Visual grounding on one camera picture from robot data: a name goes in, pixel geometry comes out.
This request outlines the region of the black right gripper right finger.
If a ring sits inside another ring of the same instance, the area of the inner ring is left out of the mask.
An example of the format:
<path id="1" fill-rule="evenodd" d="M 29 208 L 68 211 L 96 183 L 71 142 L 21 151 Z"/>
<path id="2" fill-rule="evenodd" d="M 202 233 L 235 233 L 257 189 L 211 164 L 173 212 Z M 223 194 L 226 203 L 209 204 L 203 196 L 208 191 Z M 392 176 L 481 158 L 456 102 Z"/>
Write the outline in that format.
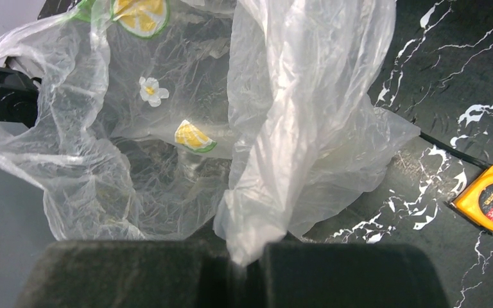
<path id="1" fill-rule="evenodd" d="M 408 244 L 265 247 L 247 307 L 449 307 L 435 267 Z"/>

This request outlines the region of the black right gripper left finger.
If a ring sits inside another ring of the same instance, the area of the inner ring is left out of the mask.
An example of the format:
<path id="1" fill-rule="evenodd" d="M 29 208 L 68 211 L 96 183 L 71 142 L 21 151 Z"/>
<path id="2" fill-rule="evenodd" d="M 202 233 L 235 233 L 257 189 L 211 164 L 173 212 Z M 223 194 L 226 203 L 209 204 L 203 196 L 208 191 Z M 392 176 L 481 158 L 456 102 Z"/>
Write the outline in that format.
<path id="1" fill-rule="evenodd" d="M 59 241 L 17 307 L 228 307 L 224 260 L 204 241 Z"/>

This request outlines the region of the clear plastic bag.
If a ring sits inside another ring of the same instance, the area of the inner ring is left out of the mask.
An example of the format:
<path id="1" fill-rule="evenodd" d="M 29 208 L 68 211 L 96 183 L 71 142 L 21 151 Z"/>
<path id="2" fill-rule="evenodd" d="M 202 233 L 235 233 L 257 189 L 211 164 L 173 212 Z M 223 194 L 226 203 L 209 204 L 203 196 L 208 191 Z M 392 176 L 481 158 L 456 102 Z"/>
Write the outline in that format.
<path id="1" fill-rule="evenodd" d="M 212 219 L 246 266 L 385 177 L 419 135 L 368 90 L 394 1 L 82 1 L 0 37 L 42 79 L 0 169 L 43 192 L 58 240 L 185 239 Z"/>

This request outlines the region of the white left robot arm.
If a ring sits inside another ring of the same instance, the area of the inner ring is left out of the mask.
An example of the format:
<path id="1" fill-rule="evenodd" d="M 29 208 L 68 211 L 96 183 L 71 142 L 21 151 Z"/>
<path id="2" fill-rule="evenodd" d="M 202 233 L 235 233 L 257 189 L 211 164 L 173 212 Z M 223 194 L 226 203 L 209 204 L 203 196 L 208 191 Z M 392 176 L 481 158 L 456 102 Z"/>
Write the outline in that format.
<path id="1" fill-rule="evenodd" d="M 0 122 L 35 126 L 42 79 L 0 67 Z"/>

